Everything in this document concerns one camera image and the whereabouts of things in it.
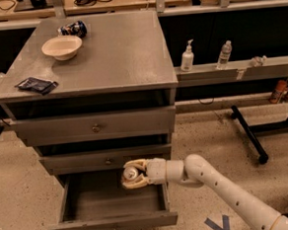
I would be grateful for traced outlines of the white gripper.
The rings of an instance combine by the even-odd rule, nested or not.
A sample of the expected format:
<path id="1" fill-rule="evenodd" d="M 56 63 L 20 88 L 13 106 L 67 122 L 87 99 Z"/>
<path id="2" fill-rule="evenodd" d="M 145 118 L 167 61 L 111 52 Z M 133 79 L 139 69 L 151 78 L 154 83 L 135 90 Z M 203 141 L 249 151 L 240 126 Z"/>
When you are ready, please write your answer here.
<path id="1" fill-rule="evenodd" d="M 167 164 L 166 160 L 160 159 L 135 159 L 124 164 L 125 168 L 134 167 L 140 171 L 145 172 L 147 177 L 139 175 L 130 179 L 122 177 L 122 186 L 127 190 L 140 189 L 151 185 L 160 185 L 167 182 Z"/>

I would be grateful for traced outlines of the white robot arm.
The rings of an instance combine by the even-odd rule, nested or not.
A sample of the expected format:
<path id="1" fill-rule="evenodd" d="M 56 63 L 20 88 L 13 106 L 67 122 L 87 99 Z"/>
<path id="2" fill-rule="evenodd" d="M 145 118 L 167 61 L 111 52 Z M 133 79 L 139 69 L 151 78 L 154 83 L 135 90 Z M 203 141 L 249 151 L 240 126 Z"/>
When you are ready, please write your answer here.
<path id="1" fill-rule="evenodd" d="M 240 188 L 196 154 L 189 154 L 183 160 L 131 160 L 124 164 L 121 179 L 128 190 L 166 183 L 184 187 L 206 185 L 228 203 L 252 230 L 288 230 L 287 216 Z"/>

